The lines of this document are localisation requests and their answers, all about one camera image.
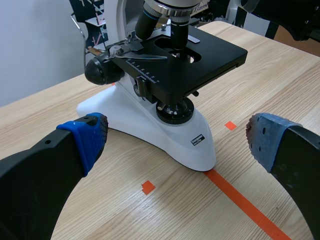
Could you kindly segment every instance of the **light wood grain surface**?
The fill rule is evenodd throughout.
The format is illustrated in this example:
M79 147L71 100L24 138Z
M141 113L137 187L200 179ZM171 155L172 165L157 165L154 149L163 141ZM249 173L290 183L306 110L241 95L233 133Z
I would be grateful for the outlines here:
M320 134L320 58L224 22L201 29L248 50L245 65L191 97L210 125L216 171L290 238L311 240L293 200L253 159L245 125L253 114L268 112ZM107 87L81 75L0 108L0 159L30 148L58 124L76 119L77 104ZM237 128L227 129L228 121ZM149 195L141 187L147 180L156 187ZM203 173L110 130L101 158L69 197L52 239L270 238Z

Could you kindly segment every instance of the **blue gripper pad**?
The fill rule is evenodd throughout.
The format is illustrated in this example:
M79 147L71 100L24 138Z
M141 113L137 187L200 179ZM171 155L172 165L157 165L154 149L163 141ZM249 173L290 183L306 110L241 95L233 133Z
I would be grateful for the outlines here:
M246 125L246 138L253 157L270 173L285 130L301 124L270 113L253 115Z
M84 122L85 117L75 121L68 121L58 125L56 129L63 129L72 132L78 152L81 158L84 176L93 168L105 147L108 136L108 120L101 113L90 113L87 116L97 117L95 125Z

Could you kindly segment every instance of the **orange marker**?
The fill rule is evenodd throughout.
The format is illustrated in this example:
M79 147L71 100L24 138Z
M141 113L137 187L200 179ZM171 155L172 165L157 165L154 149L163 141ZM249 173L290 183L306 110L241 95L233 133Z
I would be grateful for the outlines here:
M216 170L204 173L229 199L251 218L273 240L291 240L280 228L269 220L248 199L237 191Z
M145 195L151 193L155 188L156 187L149 180L142 184L142 192L144 192Z
M235 130L236 127L237 127L237 125L235 125L232 121L228 121L228 122L225 124L225 126L226 126L229 130L231 130L231 131Z

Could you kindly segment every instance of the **microscope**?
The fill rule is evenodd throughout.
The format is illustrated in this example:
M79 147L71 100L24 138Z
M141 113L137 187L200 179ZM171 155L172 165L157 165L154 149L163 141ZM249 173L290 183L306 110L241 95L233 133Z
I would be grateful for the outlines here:
M77 113L81 117L102 113L110 128L164 150L189 169L204 172L216 164L214 141L206 119L188 96L198 97L200 88L243 65L248 52L189 26L200 1L145 0L135 30L124 24L129 34L86 66L85 77L90 82L115 85L80 103ZM123 2L118 5L124 8ZM155 30L163 15L171 25ZM123 36L125 31L118 29L117 33Z

